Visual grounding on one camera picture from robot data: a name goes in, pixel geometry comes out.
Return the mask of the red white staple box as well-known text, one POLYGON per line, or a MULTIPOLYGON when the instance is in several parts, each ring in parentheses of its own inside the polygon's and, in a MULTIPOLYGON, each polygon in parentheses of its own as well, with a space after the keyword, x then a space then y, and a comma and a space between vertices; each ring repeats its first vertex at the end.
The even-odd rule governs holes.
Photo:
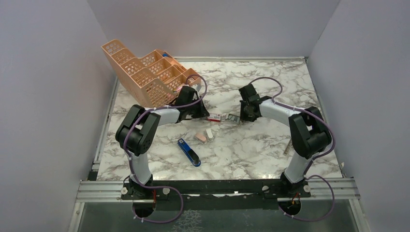
POLYGON ((207 117, 208 121, 221 122, 221 114, 210 113, 207 117))

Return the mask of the white small stapler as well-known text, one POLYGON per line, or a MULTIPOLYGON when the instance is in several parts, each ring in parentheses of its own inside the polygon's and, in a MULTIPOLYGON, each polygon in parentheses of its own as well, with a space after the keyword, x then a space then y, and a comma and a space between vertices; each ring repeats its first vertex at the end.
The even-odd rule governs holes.
POLYGON ((211 129, 206 129, 205 132, 206 132, 206 136, 207 136, 208 141, 212 142, 214 140, 214 135, 213 135, 212 130, 211 129))

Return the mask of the pink small stapler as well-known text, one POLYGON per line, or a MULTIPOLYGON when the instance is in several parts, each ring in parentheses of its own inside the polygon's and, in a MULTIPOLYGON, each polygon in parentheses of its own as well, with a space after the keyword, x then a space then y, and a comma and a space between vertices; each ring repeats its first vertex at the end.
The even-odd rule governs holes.
POLYGON ((202 133, 197 133, 195 135, 195 138, 201 143, 201 144, 206 144, 207 143, 207 138, 202 134, 202 133))

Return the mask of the blue black stapler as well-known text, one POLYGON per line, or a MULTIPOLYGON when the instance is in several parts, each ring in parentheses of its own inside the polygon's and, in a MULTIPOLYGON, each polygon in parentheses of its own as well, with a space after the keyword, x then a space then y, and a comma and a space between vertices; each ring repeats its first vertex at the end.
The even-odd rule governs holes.
POLYGON ((201 160, 198 155, 182 138, 178 140, 177 144, 194 167, 201 165, 201 160))

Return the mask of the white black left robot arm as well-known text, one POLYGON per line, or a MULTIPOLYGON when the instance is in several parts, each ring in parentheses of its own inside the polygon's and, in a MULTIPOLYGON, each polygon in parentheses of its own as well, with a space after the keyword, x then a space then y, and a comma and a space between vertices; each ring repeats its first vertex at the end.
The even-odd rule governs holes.
POLYGON ((157 128, 176 124, 187 117, 209 116, 198 91, 183 86, 171 105, 160 108, 145 108, 133 105, 120 124, 115 139, 126 152, 131 169, 130 182, 139 198, 147 198, 152 192, 152 174, 148 167, 147 152, 153 143, 157 128))

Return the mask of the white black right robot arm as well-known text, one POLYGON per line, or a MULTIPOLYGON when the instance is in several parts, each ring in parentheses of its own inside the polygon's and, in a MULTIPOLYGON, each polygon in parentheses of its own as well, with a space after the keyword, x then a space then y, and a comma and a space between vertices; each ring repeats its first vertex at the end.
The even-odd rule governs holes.
POLYGON ((289 127, 294 154, 280 176, 279 191, 292 196, 303 184, 314 157, 332 142, 330 130, 316 107, 300 109, 261 97, 252 84, 239 89, 241 95, 240 119, 253 122, 260 117, 270 118, 289 127))

